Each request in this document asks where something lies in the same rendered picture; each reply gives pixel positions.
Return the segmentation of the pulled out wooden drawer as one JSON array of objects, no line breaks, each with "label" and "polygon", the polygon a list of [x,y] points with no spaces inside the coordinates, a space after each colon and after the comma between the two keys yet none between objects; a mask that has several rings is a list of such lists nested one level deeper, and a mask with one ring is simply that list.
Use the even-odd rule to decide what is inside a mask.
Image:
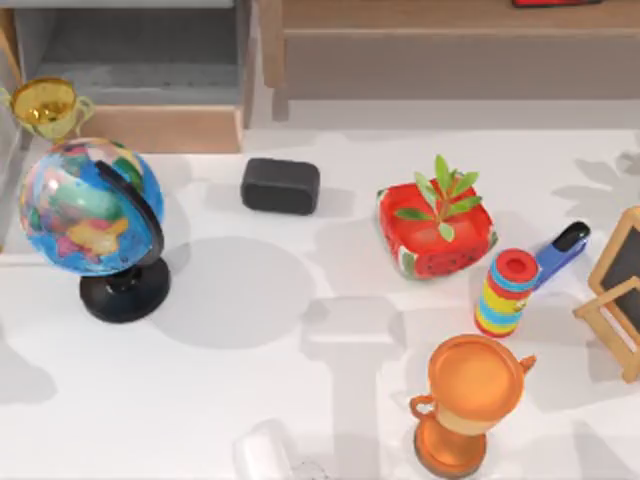
[{"label": "pulled out wooden drawer", "polygon": [[0,0],[0,85],[56,76],[99,105],[250,116],[252,0]]}]

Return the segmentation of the blue world globe on stand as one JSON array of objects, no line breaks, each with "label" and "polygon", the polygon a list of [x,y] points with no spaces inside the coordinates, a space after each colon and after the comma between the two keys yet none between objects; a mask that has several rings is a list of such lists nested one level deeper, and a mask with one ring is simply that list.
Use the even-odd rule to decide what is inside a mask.
[{"label": "blue world globe on stand", "polygon": [[26,174],[18,207],[29,243],[79,276],[80,298],[94,317],[129,323],[166,299],[163,194],[136,151],[104,138],[57,144]]}]

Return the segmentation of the red watermelon plant pot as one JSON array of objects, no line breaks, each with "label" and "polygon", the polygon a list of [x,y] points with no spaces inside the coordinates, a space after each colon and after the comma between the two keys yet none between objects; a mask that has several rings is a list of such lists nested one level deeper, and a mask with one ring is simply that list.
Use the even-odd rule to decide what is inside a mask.
[{"label": "red watermelon plant pot", "polygon": [[498,236],[476,192],[477,172],[435,157],[432,177],[377,192],[377,219],[391,259],[405,277],[427,280],[463,270],[487,254]]}]

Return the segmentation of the blue and black stapler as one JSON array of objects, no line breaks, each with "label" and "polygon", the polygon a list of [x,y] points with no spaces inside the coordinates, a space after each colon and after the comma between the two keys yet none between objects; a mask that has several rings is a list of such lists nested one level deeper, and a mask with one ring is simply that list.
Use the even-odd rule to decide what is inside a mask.
[{"label": "blue and black stapler", "polygon": [[578,257],[586,248],[591,235],[583,221],[574,221],[553,240],[542,245],[534,254],[539,275],[534,286],[538,290],[562,268]]}]

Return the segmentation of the gold trophy cup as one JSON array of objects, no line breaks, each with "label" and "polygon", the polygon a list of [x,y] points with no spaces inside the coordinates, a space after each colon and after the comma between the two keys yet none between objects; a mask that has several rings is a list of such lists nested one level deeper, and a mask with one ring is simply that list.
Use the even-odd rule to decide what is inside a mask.
[{"label": "gold trophy cup", "polygon": [[28,132],[53,143],[65,141],[93,116],[95,106],[77,94],[71,82],[59,77],[39,77],[9,93],[0,88],[0,102]]}]

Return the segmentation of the orange trophy cup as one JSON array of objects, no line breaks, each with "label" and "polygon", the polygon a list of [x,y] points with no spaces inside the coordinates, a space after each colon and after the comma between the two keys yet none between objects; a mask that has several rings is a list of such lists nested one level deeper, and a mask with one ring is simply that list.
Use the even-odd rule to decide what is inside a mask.
[{"label": "orange trophy cup", "polygon": [[430,392],[409,403],[418,421],[414,449],[419,462],[441,478],[474,474],[486,455],[487,432],[516,408],[535,363],[534,355],[518,359],[481,335],[442,342],[428,362]]}]

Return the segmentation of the black rounded speaker box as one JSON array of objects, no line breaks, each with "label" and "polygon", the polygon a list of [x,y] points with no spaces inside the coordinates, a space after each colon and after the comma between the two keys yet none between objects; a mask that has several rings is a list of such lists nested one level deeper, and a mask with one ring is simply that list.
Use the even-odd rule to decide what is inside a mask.
[{"label": "black rounded speaker box", "polygon": [[315,212],[320,170],[309,162],[273,158],[248,160],[240,195],[245,207],[299,216]]}]

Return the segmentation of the wooden shelf unit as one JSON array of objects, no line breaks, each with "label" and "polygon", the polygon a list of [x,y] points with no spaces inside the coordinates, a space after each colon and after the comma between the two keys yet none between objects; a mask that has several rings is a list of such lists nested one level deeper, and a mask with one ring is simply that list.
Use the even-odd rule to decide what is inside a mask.
[{"label": "wooden shelf unit", "polygon": [[256,0],[265,99],[310,128],[632,124],[640,0]]}]

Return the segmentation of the pale wooden drawer front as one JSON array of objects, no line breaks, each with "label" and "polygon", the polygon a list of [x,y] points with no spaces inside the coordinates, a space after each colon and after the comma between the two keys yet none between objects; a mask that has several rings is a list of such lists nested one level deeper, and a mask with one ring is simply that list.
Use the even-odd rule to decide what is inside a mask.
[{"label": "pale wooden drawer front", "polygon": [[243,110],[223,105],[99,105],[85,137],[115,140],[140,153],[238,153]]}]

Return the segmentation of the red flat object on shelf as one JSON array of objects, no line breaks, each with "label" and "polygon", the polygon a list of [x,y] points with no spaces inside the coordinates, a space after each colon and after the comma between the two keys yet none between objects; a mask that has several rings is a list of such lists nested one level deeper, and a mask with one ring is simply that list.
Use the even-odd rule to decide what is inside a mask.
[{"label": "red flat object on shelf", "polygon": [[604,0],[511,0],[515,8],[556,8],[596,5]]}]

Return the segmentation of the stack of coloured rings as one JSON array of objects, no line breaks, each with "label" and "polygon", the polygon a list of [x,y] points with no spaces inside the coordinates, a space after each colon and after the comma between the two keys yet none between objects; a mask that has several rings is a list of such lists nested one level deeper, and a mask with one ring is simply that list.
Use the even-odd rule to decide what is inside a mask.
[{"label": "stack of coloured rings", "polygon": [[496,338],[511,335],[520,323],[539,273],[538,263],[528,251],[510,248],[496,255],[474,309],[478,329]]}]

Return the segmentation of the wooden framed blackboard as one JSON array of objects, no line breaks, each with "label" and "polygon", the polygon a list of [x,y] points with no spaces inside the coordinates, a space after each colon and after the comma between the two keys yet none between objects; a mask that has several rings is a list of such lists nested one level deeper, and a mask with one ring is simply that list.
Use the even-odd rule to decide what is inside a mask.
[{"label": "wooden framed blackboard", "polygon": [[640,206],[621,215],[588,286],[595,297],[573,315],[589,325],[632,383],[640,378]]}]

